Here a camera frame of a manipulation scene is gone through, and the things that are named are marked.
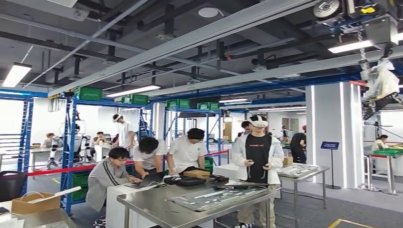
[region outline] black t-shirt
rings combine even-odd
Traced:
[[[305,144],[307,143],[307,136],[304,133],[297,133],[295,134],[292,139],[291,139],[291,143],[290,146],[292,148],[301,148],[301,140],[304,140]]]
[[[267,183],[267,171],[263,169],[263,166],[269,161],[270,146],[271,136],[269,135],[256,137],[249,134],[246,138],[246,159],[255,162],[248,167],[247,182]]]

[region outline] stanchion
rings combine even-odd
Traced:
[[[373,165],[372,165],[372,155],[366,155],[366,170],[367,170],[367,181],[366,183],[359,186],[359,188],[367,191],[381,191],[379,188],[374,187],[372,185],[372,173],[373,173]]]

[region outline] overhead rail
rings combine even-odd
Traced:
[[[371,51],[367,52],[366,58],[369,62],[378,61],[379,58],[382,56],[382,53],[379,51]],[[403,57],[403,46],[398,46],[393,48],[393,54],[389,56],[390,59],[393,58],[401,58]],[[301,73],[308,73],[313,71],[320,71],[320,70],[327,70],[327,69],[334,69],[338,67],[347,67],[352,65],[358,65],[358,61],[361,60],[360,54],[349,55],[349,56],[342,56],[336,58],[329,58],[319,61],[313,61],[309,63],[303,63],[293,66],[285,66],[271,70],[264,70],[260,72],[254,72],[239,76],[232,76],[228,78],[220,78],[206,82],[199,82],[192,85],[182,85],[176,86],[173,88],[167,88],[157,91],[151,91],[147,93],[143,93],[144,95],[148,96],[161,96],[167,94],[174,94],[180,92],[187,92],[192,90],[199,90],[205,89],[212,86],[227,86],[230,84],[237,84],[237,83],[245,83],[250,81],[261,80],[269,77],[279,77],[279,76],[286,76],[291,74],[301,74]]]
[[[154,47],[123,62],[110,66],[105,70],[51,91],[49,96],[57,95],[70,89],[86,86],[107,79],[142,65],[152,63],[159,59],[195,48],[213,40],[217,40],[242,30],[249,29],[256,25],[283,17],[293,12],[309,8],[314,6],[315,3],[316,0],[263,1],[174,40]]]

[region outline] pillar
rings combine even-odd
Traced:
[[[320,147],[322,142],[339,142],[338,150],[333,151],[335,185],[357,188],[364,182],[360,86],[351,83],[312,85],[306,91],[307,162],[331,167],[330,150]],[[331,180],[331,171],[327,171],[327,184],[331,184]]]

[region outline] ceiling-mounted machine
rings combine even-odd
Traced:
[[[341,43],[329,50],[338,53],[360,49],[361,79],[369,87],[363,102],[363,118],[369,119],[399,97],[399,79],[390,71],[392,48],[399,44],[398,22],[403,18],[402,0],[321,0],[314,7],[316,22],[328,27],[342,42],[344,35],[355,34],[356,43]],[[366,47],[383,50],[378,64],[371,67],[365,58]]]

